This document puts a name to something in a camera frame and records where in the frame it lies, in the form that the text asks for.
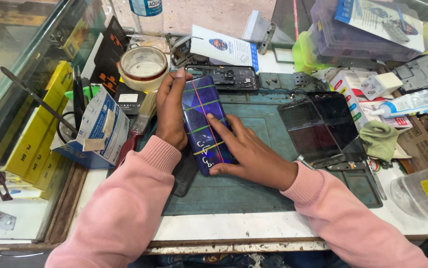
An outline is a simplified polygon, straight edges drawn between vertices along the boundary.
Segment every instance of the glue tube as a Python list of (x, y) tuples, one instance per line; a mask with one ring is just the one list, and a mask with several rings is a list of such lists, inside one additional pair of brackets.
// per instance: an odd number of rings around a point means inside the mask
[(422, 113), (428, 113), (428, 89), (387, 101), (370, 114), (391, 118)]

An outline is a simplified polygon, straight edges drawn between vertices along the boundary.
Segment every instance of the brush handle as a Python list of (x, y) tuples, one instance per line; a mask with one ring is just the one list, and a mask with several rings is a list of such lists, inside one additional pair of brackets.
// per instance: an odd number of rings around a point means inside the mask
[(138, 146), (139, 137), (143, 137), (143, 136), (144, 136), (143, 133), (140, 133), (134, 130), (129, 130), (129, 138), (121, 147), (121, 150), (119, 152), (119, 158), (118, 158), (118, 161), (116, 162), (116, 166), (114, 170), (118, 169), (119, 166), (121, 166), (124, 163), (126, 155), (129, 151), (136, 149), (136, 146)]

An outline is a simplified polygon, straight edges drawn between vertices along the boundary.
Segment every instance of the pink sweatshirt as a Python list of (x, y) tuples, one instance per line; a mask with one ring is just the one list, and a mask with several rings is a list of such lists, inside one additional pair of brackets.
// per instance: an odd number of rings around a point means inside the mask
[[(46, 268), (125, 267), (148, 246), (174, 184), (181, 153), (153, 136), (128, 153), (78, 217), (73, 235), (48, 257)], [(308, 216), (313, 230), (354, 267), (424, 267), (428, 259), (394, 226), (375, 216), (336, 177), (298, 163), (283, 195)]]

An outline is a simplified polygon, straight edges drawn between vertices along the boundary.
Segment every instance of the glass display case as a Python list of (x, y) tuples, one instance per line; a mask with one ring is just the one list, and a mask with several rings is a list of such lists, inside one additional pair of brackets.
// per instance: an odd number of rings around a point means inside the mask
[[(108, 0), (0, 0), (0, 67), (44, 98), (61, 90), (57, 82), (72, 79), (73, 66), (83, 70), (112, 15)], [(63, 90), (70, 90), (65, 84)], [(64, 107), (66, 101), (62, 97), (58, 104)], [(35, 123), (38, 110), (39, 104), (0, 71), (0, 171), (13, 198), (0, 199), (0, 223), (13, 217), (0, 226), (0, 239), (43, 239), (56, 193), (72, 167), (47, 150), (54, 121)], [(30, 143), (23, 144), (24, 138)]]

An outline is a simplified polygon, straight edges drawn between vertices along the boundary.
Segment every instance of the blue repair mat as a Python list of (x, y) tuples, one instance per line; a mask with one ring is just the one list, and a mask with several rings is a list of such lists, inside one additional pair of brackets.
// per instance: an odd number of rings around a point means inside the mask
[[(225, 113), (241, 118), (246, 127), (270, 148), (288, 161), (297, 152), (277, 112), (277, 106), (292, 101), (288, 94), (220, 94)], [(147, 130), (139, 140), (142, 149), (154, 134)], [(330, 172), (353, 192), (367, 207), (383, 206), (371, 176), (365, 170)], [(255, 213), (295, 210), (294, 202), (276, 189), (261, 186), (231, 175), (203, 176), (196, 174), (194, 182), (183, 198), (171, 195), (163, 216), (223, 213)]]

